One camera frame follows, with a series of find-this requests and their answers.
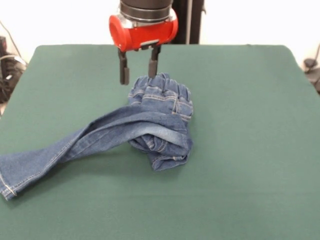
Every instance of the white wall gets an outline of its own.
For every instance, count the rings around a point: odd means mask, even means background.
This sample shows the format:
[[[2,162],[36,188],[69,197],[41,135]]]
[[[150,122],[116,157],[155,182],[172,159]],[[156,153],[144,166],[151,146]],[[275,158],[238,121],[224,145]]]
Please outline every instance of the white wall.
[[[25,60],[30,60],[38,45],[112,44],[108,18],[119,0],[38,3],[1,3],[7,11],[1,11],[0,19]],[[304,58],[314,56],[320,42],[320,0],[206,0],[205,6],[201,44],[286,45],[302,65]]]
[[[206,0],[205,8],[201,44],[285,45],[300,66],[315,57],[320,0]]]

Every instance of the jeans hem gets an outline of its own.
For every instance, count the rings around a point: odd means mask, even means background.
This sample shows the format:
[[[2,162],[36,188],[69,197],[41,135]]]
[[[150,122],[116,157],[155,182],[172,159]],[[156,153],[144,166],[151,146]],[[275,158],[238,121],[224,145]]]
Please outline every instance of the jeans hem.
[[[5,183],[4,177],[0,172],[0,194],[5,198],[5,200],[9,200],[12,197],[16,196],[15,192],[11,189],[9,185]]]

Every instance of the black cable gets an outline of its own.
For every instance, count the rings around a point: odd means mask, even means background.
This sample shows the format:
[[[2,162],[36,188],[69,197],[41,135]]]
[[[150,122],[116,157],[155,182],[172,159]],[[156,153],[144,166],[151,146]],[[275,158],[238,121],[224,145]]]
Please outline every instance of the black cable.
[[[21,54],[20,54],[20,52],[19,52],[19,49],[17,48],[17,45],[16,45],[14,39],[13,39],[12,36],[11,36],[11,33],[10,33],[9,30],[4,26],[4,24],[1,22],[1,20],[0,20],[0,25],[1,25],[1,26],[3,27],[3,29],[8,33],[9,38],[10,38],[10,40],[11,40],[11,42],[12,42],[12,44],[13,44],[15,50],[16,50],[16,52],[18,53],[19,57],[21,58]]]
[[[320,50],[320,43],[319,43],[319,45],[318,45],[318,49],[317,49],[317,51],[316,51],[316,55],[315,55],[315,58],[314,58],[315,61],[317,61],[317,59],[318,59],[319,50]]]

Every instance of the denim fabric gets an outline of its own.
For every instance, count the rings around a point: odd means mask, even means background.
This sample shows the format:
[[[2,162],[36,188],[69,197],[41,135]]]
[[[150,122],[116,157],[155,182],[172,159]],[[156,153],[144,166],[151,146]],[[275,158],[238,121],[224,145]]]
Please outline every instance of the denim fabric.
[[[189,90],[161,73],[140,77],[128,100],[129,105],[46,148],[0,156],[0,193],[10,200],[54,165],[125,142],[147,153],[154,171],[185,164],[193,145],[187,128],[193,114]]]

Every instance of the robotic arm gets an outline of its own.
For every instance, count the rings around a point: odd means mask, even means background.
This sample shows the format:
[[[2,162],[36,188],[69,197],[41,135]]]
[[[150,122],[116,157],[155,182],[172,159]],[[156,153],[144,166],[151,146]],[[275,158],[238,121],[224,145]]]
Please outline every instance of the robotic arm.
[[[120,83],[129,84],[126,52],[152,48],[148,75],[157,74],[161,45],[173,40],[178,19],[173,0],[120,0],[118,12],[109,18],[109,30],[120,60]]]

